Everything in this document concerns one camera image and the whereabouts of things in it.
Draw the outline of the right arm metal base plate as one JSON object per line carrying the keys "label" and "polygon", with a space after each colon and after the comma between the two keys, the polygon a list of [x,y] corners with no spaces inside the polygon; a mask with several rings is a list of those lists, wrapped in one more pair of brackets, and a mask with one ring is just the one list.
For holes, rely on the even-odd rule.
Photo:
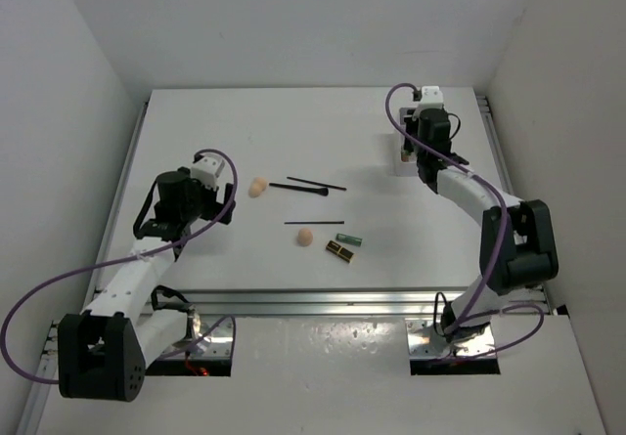
{"label": "right arm metal base plate", "polygon": [[482,333],[465,340],[448,343],[434,330],[432,319],[405,321],[409,356],[412,361],[469,358],[495,349],[495,339],[488,326]]}

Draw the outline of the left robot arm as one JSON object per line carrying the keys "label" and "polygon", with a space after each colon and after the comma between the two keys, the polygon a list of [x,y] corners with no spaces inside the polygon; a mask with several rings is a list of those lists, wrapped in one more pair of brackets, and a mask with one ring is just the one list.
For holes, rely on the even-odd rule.
{"label": "left robot arm", "polygon": [[68,399],[131,402],[156,360],[201,341],[195,306],[162,279],[196,237],[198,220],[229,224],[237,184],[181,167],[156,176],[133,223],[135,241],[113,279],[58,325],[59,390]]}

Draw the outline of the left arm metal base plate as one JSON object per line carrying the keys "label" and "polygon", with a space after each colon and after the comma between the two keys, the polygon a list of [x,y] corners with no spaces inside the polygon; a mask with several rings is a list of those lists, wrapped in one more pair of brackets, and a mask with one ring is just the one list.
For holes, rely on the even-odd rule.
{"label": "left arm metal base plate", "polygon": [[214,356],[234,358],[237,339],[237,321],[232,315],[220,317],[212,325],[191,340],[183,340],[181,344],[171,344],[160,353],[154,361],[165,361],[178,356]]}

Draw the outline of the black gold lipstick case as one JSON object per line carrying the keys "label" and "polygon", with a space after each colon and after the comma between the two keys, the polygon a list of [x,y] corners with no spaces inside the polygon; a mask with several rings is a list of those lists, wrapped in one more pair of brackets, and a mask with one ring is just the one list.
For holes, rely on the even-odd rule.
{"label": "black gold lipstick case", "polygon": [[346,263],[350,263],[354,257],[354,253],[352,251],[333,240],[330,240],[327,243],[326,250]]}

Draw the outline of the green lip balm stick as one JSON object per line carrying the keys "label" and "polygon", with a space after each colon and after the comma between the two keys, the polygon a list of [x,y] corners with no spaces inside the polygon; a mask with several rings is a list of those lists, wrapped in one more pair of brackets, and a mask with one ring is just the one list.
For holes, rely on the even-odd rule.
{"label": "green lip balm stick", "polygon": [[350,245],[357,246],[357,247],[360,247],[362,245],[362,243],[363,243],[363,240],[361,238],[354,237],[354,236],[351,236],[351,235],[345,235],[345,234],[341,234],[341,233],[337,233],[335,235],[335,240],[337,242],[350,244]]}

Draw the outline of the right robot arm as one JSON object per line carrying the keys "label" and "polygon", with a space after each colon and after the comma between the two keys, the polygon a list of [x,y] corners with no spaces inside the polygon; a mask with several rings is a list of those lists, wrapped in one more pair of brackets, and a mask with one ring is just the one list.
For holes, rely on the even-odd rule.
{"label": "right robot arm", "polygon": [[435,329],[449,342],[481,333],[512,291],[553,279],[559,260],[548,205],[522,200],[470,172],[452,151],[445,109],[401,109],[403,148],[416,156],[421,181],[459,206],[480,227],[479,275],[447,303]]}

